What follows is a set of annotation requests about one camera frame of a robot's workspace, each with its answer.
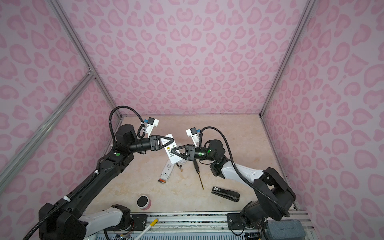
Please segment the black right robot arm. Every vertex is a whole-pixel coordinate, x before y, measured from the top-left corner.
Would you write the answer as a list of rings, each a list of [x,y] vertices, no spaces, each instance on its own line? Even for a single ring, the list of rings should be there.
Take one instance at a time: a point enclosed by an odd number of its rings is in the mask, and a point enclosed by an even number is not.
[[[262,219],[280,221],[290,217],[289,209],[296,200],[296,194],[274,168],[256,170],[236,164],[226,157],[226,150],[219,140],[212,140],[208,147],[183,145],[171,149],[180,158],[196,162],[211,161],[214,176],[237,181],[253,189],[257,200],[249,202],[240,212],[240,221],[251,229]]]

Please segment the black yellow handled screwdriver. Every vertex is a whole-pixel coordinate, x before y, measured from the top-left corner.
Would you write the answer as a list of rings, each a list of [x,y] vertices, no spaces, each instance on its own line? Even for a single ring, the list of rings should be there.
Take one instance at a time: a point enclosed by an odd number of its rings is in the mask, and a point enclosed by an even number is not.
[[[202,179],[201,179],[201,175],[200,175],[200,168],[199,168],[199,165],[198,165],[196,159],[193,160],[193,165],[194,165],[194,168],[195,168],[195,170],[196,170],[196,173],[197,173],[198,176],[199,176],[199,180],[200,180],[202,189],[204,189],[204,185],[203,185],[203,182],[202,182]]]

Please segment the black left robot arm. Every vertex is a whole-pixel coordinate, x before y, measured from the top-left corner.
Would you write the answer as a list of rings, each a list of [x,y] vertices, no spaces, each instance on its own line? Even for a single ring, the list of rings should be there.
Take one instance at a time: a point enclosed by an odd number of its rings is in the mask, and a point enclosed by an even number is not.
[[[122,125],[113,134],[113,141],[110,152],[98,160],[92,174],[54,205],[47,203],[41,207],[39,221],[26,234],[26,240],[35,232],[39,232],[41,240],[84,239],[89,224],[81,221],[81,216],[101,190],[128,167],[134,153],[162,150],[174,139],[159,135],[140,139],[133,125]]]

